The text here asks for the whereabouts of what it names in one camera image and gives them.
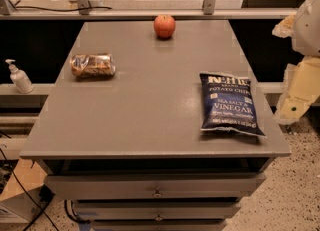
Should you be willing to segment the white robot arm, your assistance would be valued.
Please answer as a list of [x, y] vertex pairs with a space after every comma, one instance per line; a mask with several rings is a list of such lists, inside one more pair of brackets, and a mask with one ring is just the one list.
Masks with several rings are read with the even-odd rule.
[[306, 0], [295, 15], [289, 15], [276, 25], [272, 34], [291, 36], [293, 50], [303, 55], [297, 65], [287, 65], [283, 93], [276, 106], [278, 123], [290, 125], [320, 96], [320, 0]]

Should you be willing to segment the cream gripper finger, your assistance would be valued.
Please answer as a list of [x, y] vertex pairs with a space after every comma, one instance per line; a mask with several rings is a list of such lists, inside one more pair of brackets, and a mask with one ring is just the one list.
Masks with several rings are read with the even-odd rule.
[[282, 89], [275, 118], [279, 124], [293, 124], [320, 97], [320, 58], [305, 56], [297, 65], [288, 64]]

